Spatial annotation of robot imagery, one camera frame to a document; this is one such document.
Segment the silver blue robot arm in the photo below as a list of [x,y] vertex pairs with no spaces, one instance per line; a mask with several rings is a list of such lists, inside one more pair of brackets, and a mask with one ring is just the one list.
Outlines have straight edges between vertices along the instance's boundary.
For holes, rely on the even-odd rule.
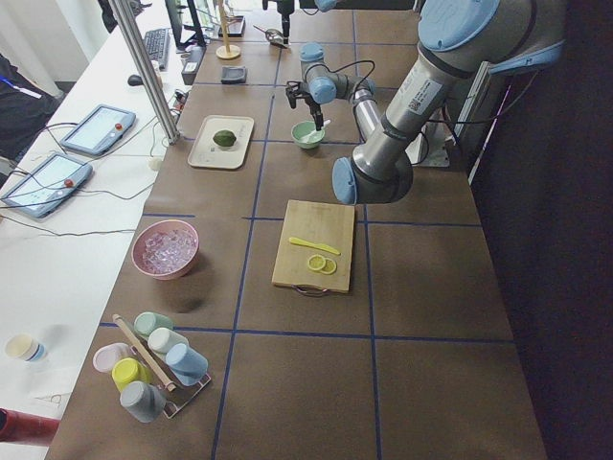
[[302,76],[287,84],[290,104],[303,99],[316,128],[323,104],[346,99],[364,139],[335,161],[332,189],[347,205],[395,202],[413,183],[406,152],[451,88],[487,62],[493,74],[540,70],[559,59],[564,1],[428,1],[420,12],[418,58],[384,112],[365,77],[331,71],[316,42],[300,49]]

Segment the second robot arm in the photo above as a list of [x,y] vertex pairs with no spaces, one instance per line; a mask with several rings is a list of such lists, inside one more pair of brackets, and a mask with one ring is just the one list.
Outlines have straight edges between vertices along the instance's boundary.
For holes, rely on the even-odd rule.
[[331,10],[360,11],[414,11],[420,12],[424,1],[420,0],[275,0],[276,11],[281,16],[283,44],[289,43],[290,16],[297,10],[308,10],[313,13],[329,12]]

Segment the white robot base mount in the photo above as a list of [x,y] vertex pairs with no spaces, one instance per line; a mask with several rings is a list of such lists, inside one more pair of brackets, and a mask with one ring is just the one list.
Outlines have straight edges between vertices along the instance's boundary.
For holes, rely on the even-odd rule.
[[447,126],[428,122],[406,149],[406,154],[413,167],[447,168],[453,147],[454,141]]

